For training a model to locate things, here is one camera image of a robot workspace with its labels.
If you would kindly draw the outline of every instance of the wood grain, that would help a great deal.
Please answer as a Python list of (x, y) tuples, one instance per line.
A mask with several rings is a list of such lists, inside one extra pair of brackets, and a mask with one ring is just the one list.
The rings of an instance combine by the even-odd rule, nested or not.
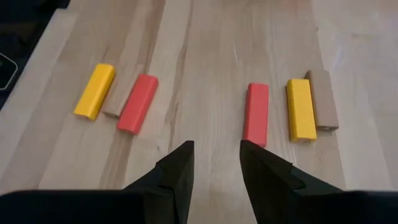
[[(55, 11), (17, 82), (17, 91), (11, 93), (0, 111), (0, 179), (39, 104), (77, 17), (78, 14), (73, 12)], [(0, 192), (8, 189), (3, 184), (0, 181)]]
[[(108, 18), (111, 23), (108, 27), (106, 48), (101, 52), (101, 58), (97, 58), (95, 63), (118, 64), (128, 35), (128, 30), (120, 29), (120, 26), (127, 27), (132, 23), (131, 11), (135, 9), (136, 3), (131, 0), (113, 1), (114, 8)], [(101, 113), (94, 123), (82, 121), (74, 114), (68, 113), (39, 187), (44, 189), (101, 188), (103, 170), (107, 167), (106, 161), (109, 157), (113, 158), (114, 151), (118, 150), (112, 147), (115, 131), (116, 120)]]
[[(96, 4), (96, 10), (88, 10), (92, 4)], [(90, 73), (104, 56), (111, 35), (109, 18), (118, 13), (114, 10), (116, 4), (95, 0), (85, 7), (0, 180), (0, 189), (39, 186), (65, 118), (72, 113)]]
[[(191, 139), (189, 222), (255, 223), (238, 153), (250, 82), (269, 84), (268, 150), (343, 189), (396, 187), (397, 6), (72, 0), (65, 17), (53, 18), (0, 112), (1, 192), (120, 189)], [(94, 123), (72, 114), (100, 62), (113, 63), (123, 78), (116, 85), (127, 93), (112, 93), (121, 98), (138, 73), (159, 79), (139, 135), (117, 131), (117, 120), (103, 113)], [(340, 128), (318, 132), (313, 144), (292, 143), (285, 85), (313, 68), (330, 72)]]
[(391, 24), (398, 4), (314, 0), (313, 8), (340, 122), (336, 136), (347, 189), (397, 188), (396, 109), (388, 102), (397, 97), (398, 33)]
[(159, 87), (140, 134), (132, 141), (124, 186), (150, 171), (159, 159), (175, 149), (175, 109), (181, 94), (192, 9), (193, 1), (173, 0), (165, 5), (149, 67), (149, 73), (159, 79)]
[(124, 60), (120, 61), (118, 67), (121, 69), (116, 71), (116, 78), (104, 102), (103, 112), (106, 115), (120, 116), (138, 74), (147, 73), (164, 5), (165, 0), (138, 0), (125, 44), (127, 47), (122, 54)]

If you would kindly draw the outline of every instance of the table surface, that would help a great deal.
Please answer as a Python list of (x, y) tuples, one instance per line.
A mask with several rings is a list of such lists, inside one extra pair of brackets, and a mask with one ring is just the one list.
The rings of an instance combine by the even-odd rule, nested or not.
[[(136, 66), (134, 7), (71, 0), (55, 12), (0, 111), (0, 193), (120, 189), (190, 139), (189, 222), (255, 223), (238, 153), (250, 82), (269, 84), (268, 150), (342, 189), (398, 188), (398, 2), (166, 0), (146, 65), (159, 88), (132, 137), (73, 109), (97, 63)], [(331, 74), (340, 128), (292, 143), (285, 85), (311, 68)]]

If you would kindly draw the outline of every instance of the dark object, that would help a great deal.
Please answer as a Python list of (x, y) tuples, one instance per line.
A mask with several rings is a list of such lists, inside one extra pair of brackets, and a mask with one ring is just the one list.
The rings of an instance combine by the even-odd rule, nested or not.
[(398, 223), (398, 194), (344, 192), (242, 140), (244, 183), (257, 222)]
[(0, 54), (17, 64), (15, 73), (0, 71), (0, 110), (57, 8), (69, 0), (0, 0)]
[(0, 223), (186, 223), (193, 186), (186, 141), (123, 190), (31, 190), (0, 197)]
[(0, 91), (7, 90), (9, 88), (17, 71), (17, 64), (0, 53)]
[[(243, 179), (257, 222), (398, 223), (398, 194), (344, 192), (241, 141)], [(186, 223), (193, 141), (124, 190), (33, 190), (0, 197), (0, 223)]]

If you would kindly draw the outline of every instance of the yellow block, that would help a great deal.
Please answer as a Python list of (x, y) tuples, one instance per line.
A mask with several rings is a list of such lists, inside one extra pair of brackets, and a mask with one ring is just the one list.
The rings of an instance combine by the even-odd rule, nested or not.
[(293, 79), (287, 82), (290, 139), (313, 141), (317, 139), (309, 80)]
[(114, 78), (112, 65), (97, 64), (74, 113), (95, 120)]

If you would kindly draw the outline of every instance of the red block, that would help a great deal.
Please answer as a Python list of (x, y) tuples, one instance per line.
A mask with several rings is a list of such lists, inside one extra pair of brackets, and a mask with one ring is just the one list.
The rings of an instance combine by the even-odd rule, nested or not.
[(121, 113), (118, 129), (138, 134), (159, 85), (156, 77), (140, 74)]
[(267, 145), (268, 96), (268, 85), (249, 84), (243, 139), (250, 140), (261, 147)]

